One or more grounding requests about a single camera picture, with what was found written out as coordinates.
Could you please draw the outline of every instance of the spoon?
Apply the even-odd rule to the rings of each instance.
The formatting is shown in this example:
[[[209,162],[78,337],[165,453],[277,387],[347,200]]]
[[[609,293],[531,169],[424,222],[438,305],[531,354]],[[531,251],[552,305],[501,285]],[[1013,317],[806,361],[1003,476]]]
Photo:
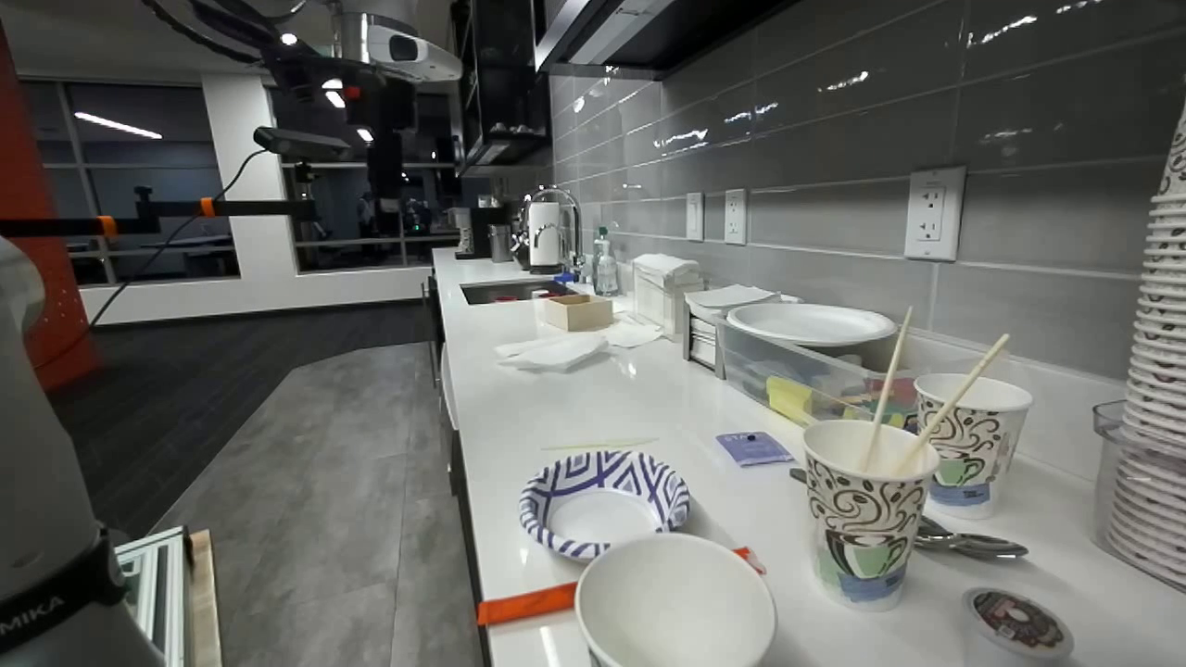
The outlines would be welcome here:
[[[808,487],[808,469],[806,466],[788,466],[788,477]],[[918,521],[918,552],[954,552],[954,556],[966,556],[966,558],[1023,558],[1032,547],[1019,540],[1003,540],[1003,538],[991,538],[991,532],[956,532],[945,530],[943,521],[934,521],[930,514],[922,514]]]

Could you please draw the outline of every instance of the ceiling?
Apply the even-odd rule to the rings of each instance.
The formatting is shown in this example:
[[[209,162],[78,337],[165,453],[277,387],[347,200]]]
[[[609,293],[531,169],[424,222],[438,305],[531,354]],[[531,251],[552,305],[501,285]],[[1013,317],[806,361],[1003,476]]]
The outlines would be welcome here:
[[[161,0],[187,27],[188,0]],[[449,0],[337,0],[413,23],[426,42],[454,48]],[[0,0],[0,23],[24,77],[62,80],[195,80],[199,75],[246,75],[253,68],[231,64],[172,27],[165,27],[146,0]],[[315,48],[334,42],[328,0],[284,23]]]

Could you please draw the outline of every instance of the white wall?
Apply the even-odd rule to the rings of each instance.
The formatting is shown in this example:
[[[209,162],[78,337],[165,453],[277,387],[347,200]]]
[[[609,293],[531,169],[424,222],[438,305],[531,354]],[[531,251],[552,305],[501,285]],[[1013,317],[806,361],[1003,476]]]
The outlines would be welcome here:
[[[210,136],[221,182],[255,152],[253,130],[274,125],[261,77],[204,77]],[[226,200],[282,200],[277,157],[255,157]],[[284,216],[231,219],[241,277],[131,285],[105,321],[209,317],[284,309],[334,309],[414,301],[426,266],[300,275]],[[97,316],[116,285],[81,290],[85,316]]]

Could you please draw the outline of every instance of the electrical outlet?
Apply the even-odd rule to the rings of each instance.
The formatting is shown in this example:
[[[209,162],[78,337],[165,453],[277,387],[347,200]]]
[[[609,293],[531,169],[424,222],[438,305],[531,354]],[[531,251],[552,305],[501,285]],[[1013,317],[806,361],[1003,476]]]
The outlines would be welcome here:
[[[965,165],[916,169],[905,207],[909,261],[956,261],[965,211]]]
[[[702,194],[685,194],[683,198],[683,211],[685,211],[685,238],[688,241],[703,241],[703,198]]]
[[[744,246],[744,190],[728,190],[728,246]]]

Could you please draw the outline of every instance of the floor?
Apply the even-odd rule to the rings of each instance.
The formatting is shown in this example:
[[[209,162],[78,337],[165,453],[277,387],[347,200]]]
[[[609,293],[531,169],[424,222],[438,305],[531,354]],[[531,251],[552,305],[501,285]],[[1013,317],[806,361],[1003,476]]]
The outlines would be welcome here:
[[[56,394],[97,514],[146,532],[300,364],[429,341],[418,305],[97,330],[105,371]]]
[[[429,343],[293,371],[161,525],[209,525],[235,667],[472,667]]]

